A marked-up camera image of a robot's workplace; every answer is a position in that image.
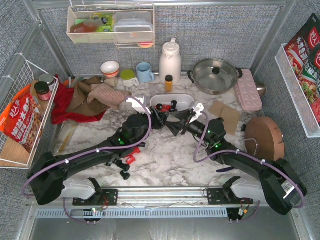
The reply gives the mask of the brown cloth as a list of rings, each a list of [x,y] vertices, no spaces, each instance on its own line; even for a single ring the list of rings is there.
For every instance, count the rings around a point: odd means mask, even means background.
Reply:
[[[92,91],[91,87],[95,84],[101,84],[102,78],[100,76],[93,76],[83,82],[78,81],[73,88],[73,95],[71,102],[66,108],[67,113],[75,113],[87,117],[93,117],[107,111],[110,107],[94,99],[88,103],[89,93]]]

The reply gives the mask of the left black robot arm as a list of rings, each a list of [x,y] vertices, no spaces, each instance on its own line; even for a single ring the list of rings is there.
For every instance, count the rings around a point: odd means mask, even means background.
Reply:
[[[122,161],[135,148],[144,147],[150,129],[172,129],[179,120],[168,112],[151,109],[151,115],[136,113],[127,118],[114,135],[107,140],[71,154],[53,156],[43,154],[28,175],[30,187],[39,205],[47,205],[58,199],[66,190],[64,181],[72,176],[100,164],[116,165],[124,180],[130,178],[130,165]]]

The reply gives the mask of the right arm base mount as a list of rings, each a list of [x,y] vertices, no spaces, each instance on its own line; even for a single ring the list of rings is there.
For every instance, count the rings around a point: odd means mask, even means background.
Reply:
[[[204,196],[208,200],[209,205],[239,205],[240,203],[253,204],[254,201],[250,198],[238,198],[231,187],[236,180],[240,180],[240,176],[234,176],[229,179],[220,188],[205,188],[203,190]]]

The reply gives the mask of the orange spice bottle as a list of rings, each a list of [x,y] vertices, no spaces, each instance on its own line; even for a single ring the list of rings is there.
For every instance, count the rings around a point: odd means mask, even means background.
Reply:
[[[173,76],[172,75],[165,76],[164,90],[165,90],[165,92],[172,92],[173,91]]]

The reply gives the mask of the steel pot with lid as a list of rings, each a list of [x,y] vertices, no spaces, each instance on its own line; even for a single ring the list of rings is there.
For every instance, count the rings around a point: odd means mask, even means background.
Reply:
[[[197,62],[187,76],[201,92],[222,95],[236,85],[243,71],[225,60],[208,58]]]

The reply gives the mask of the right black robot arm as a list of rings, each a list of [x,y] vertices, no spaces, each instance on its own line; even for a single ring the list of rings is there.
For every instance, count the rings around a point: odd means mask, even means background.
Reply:
[[[278,214],[286,215],[306,205],[307,188],[288,161],[259,159],[245,153],[226,141],[223,118],[207,119],[203,124],[192,120],[195,115],[192,110],[172,112],[170,116],[176,120],[165,125],[174,136],[189,132],[199,138],[199,146],[205,143],[207,156],[203,161],[230,166],[260,181],[266,202]]]

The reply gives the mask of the red coffee capsule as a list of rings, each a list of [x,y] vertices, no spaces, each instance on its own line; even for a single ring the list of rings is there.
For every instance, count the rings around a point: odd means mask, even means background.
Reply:
[[[170,112],[171,108],[172,108],[171,105],[164,104],[164,105],[162,105],[162,109],[161,110],[164,111],[164,112]]]
[[[140,152],[141,152],[141,151],[140,151],[140,148],[139,148],[139,147],[135,147],[135,148],[133,149],[132,154],[135,155],[135,154],[139,154]]]
[[[133,155],[128,155],[125,159],[125,162],[128,165],[131,165],[132,163],[134,163],[136,161],[136,158]]]

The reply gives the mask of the white orange striped bowl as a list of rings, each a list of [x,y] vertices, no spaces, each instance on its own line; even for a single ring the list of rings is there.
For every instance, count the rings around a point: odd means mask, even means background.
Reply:
[[[101,72],[107,78],[116,77],[120,72],[120,65],[116,61],[107,61],[100,66]]]

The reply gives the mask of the red cloth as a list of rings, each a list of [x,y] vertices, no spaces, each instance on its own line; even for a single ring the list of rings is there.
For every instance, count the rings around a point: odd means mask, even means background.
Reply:
[[[84,116],[78,113],[71,113],[71,112],[66,112],[66,109],[69,105],[69,103],[72,100],[72,96],[74,93],[74,87],[69,87],[68,86],[69,81],[65,80],[63,83],[60,83],[54,98],[54,108],[51,113],[51,120],[52,124],[58,125],[63,123],[66,120],[73,120],[77,123],[90,123],[90,122],[97,122],[100,121],[105,112],[102,112],[96,116]]]

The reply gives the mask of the white thermos jug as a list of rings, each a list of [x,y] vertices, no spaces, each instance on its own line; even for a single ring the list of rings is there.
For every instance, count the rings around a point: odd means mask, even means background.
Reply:
[[[159,60],[159,79],[164,84],[167,75],[171,75],[172,84],[177,85],[181,79],[182,58],[180,46],[173,37],[171,41],[166,42],[162,47],[162,54]]]

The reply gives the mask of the white rectangular storage basket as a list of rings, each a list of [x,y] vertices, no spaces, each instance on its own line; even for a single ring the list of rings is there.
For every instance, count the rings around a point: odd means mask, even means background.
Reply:
[[[193,97],[187,94],[158,94],[150,99],[149,105],[151,107],[158,104],[169,105],[172,101],[177,102],[177,111],[187,110],[191,104],[195,102]]]

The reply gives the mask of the dark lid jar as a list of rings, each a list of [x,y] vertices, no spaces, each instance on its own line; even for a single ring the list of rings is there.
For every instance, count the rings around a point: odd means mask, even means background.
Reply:
[[[49,101],[52,96],[49,85],[46,82],[38,81],[34,85],[34,90],[41,101]]]

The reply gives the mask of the black coffee capsule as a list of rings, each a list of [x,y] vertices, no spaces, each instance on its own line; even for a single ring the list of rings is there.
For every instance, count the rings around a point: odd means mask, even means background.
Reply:
[[[124,170],[122,170],[121,172],[120,172],[120,175],[122,176],[122,178],[126,181],[126,180],[128,180],[129,178],[130,178],[130,173],[129,172],[127,172],[127,171],[124,171]]]
[[[145,148],[146,147],[146,143],[145,142],[141,142],[138,146],[141,147],[141,148]]]
[[[159,103],[159,104],[156,105],[156,108],[157,108],[158,110],[162,110],[162,109],[163,109],[163,105]]]
[[[177,112],[177,105],[178,105],[178,102],[176,100],[173,100],[171,102],[171,108],[170,108],[170,112]]]
[[[127,163],[123,163],[123,161],[120,159],[116,160],[114,164],[125,172],[130,170],[130,165]]]

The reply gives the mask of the blue mug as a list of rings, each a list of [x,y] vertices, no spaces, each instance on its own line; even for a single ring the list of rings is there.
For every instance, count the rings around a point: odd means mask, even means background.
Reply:
[[[136,74],[140,83],[150,83],[155,80],[151,65],[147,62],[141,62],[136,66]]]

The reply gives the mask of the pink striped cloth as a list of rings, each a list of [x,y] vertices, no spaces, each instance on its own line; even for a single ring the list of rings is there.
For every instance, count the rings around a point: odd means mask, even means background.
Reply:
[[[88,94],[87,102],[90,104],[93,100],[98,100],[100,103],[118,110],[120,104],[126,100],[126,96],[131,96],[130,91],[117,90],[111,86],[100,83],[90,86],[91,92]]]

